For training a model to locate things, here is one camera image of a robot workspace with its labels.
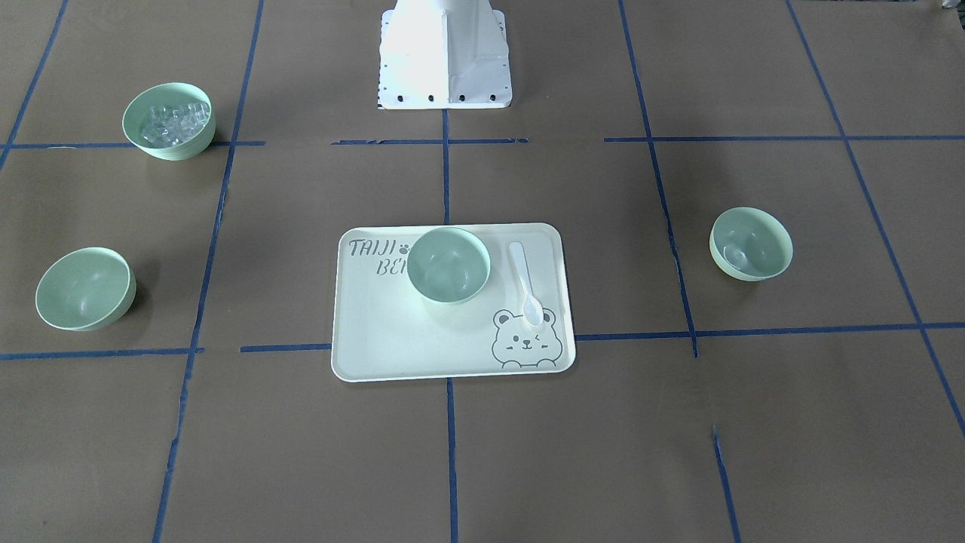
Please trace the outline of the green bowl on tray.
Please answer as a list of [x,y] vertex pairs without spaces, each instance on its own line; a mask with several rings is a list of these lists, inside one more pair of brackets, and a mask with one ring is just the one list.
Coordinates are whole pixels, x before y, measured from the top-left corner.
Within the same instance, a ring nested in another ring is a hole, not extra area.
[[446,226],[417,238],[408,253],[406,272],[409,283],[424,299],[438,305],[459,305],[486,287],[492,258],[475,234]]

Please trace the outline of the white plastic spoon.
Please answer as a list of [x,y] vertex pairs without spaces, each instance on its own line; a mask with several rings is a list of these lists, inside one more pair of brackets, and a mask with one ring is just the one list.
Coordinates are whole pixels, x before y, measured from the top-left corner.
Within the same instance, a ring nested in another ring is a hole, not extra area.
[[528,262],[523,244],[519,241],[511,241],[509,243],[509,257],[514,271],[516,271],[520,287],[522,315],[530,326],[540,329],[544,324],[544,307],[535,296],[533,284],[528,274]]

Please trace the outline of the cream bear tray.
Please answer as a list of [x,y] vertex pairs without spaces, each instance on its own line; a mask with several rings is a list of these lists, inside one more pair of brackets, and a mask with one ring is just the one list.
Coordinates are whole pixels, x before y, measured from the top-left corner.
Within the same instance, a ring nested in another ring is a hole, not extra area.
[[[492,257],[479,295],[438,305],[409,283],[407,257],[427,225],[362,227],[338,245],[331,367],[346,382],[561,373],[576,358],[564,247],[543,222],[471,224]],[[509,243],[524,246],[544,322],[528,324]]]

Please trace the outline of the green bowl with ice cubes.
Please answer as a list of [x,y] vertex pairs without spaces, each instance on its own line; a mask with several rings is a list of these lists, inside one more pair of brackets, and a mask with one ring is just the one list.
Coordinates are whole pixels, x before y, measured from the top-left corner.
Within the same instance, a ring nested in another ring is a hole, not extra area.
[[124,136],[155,158],[183,161],[213,143],[215,113],[199,87],[171,82],[135,96],[123,114]]

